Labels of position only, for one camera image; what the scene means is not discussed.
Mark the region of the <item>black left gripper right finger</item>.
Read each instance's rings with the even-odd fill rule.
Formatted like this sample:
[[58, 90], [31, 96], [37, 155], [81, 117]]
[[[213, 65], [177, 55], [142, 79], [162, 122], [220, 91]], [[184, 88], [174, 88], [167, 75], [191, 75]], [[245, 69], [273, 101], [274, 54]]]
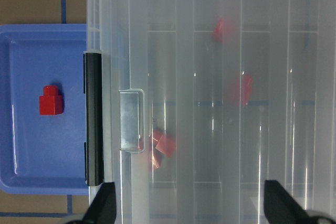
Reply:
[[309, 223], [309, 215], [277, 180], [264, 184], [264, 214], [269, 223]]

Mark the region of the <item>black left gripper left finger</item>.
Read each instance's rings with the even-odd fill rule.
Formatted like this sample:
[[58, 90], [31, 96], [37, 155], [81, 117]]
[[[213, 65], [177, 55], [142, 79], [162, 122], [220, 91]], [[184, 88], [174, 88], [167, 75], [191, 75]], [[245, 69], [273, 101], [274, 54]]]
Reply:
[[115, 183], [103, 183], [82, 218], [82, 223], [115, 223], [117, 217]]

